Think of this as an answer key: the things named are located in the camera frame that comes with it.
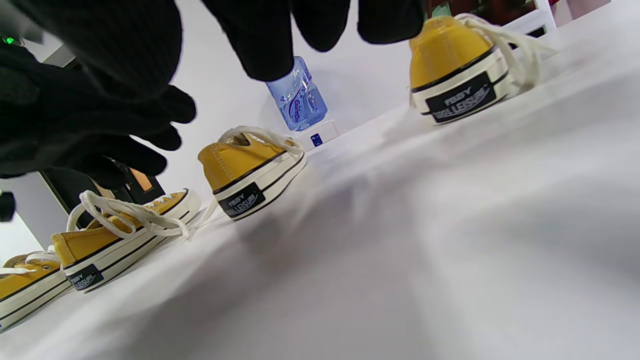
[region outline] black heel label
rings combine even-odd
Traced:
[[[489,75],[483,72],[426,102],[436,122],[447,122],[468,115],[496,98]]]
[[[230,217],[238,217],[264,202],[266,198],[256,183],[245,186],[239,192],[218,201],[218,205]]]
[[[72,275],[67,275],[67,279],[76,290],[84,290],[101,282],[104,277],[100,274],[98,268],[91,264]]]

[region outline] canvas sneaker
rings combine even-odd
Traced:
[[[522,63],[509,44],[522,50]],[[540,76],[538,39],[471,14],[433,17],[409,41],[411,103],[434,124],[446,124],[495,104]]]
[[[198,195],[187,189],[146,205],[91,191],[80,194],[80,200],[69,216],[67,232],[51,236],[65,276],[80,291],[93,290],[122,274],[168,237],[188,237],[189,222],[200,209]],[[76,231],[77,219],[85,211],[95,221]]]
[[[203,219],[217,206],[233,220],[255,213],[278,198],[307,164],[296,140],[248,126],[227,131],[198,159],[217,202]]]
[[[70,287],[53,247],[11,258],[0,268],[0,332]]]

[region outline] gloved hand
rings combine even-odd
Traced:
[[[0,177],[71,168],[105,188],[125,183],[112,160],[150,176],[166,159],[130,135],[164,150],[180,147],[172,122],[195,117],[193,100],[169,86],[154,100],[105,98],[82,71],[38,63],[25,49],[0,44]]]
[[[104,92],[148,99],[177,68],[182,23],[174,0],[10,0],[62,39]],[[329,51],[344,32],[351,0],[202,0],[218,19],[246,73],[259,81],[293,68],[291,14],[305,40]],[[415,37],[424,0],[359,0],[358,32],[372,44]]]

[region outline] rubber sole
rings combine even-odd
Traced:
[[[199,209],[200,198],[189,191],[182,201],[164,215],[187,223],[195,217]],[[64,268],[63,271],[76,290],[92,291],[125,272],[167,237],[169,236],[154,235],[143,227],[136,231],[134,236]]]
[[[503,100],[511,89],[504,56],[496,47],[431,84],[412,89],[420,114],[448,124]]]
[[[293,156],[285,152],[224,191],[214,193],[214,197],[232,220],[240,220],[277,199],[306,164],[305,153]]]
[[[21,291],[0,302],[0,332],[17,325],[27,316],[46,306],[60,296],[71,284],[61,270],[51,273]]]

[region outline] white table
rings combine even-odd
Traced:
[[[13,359],[637,359],[640,3],[548,35],[540,86],[433,128],[405,106],[279,201],[0,335]]]

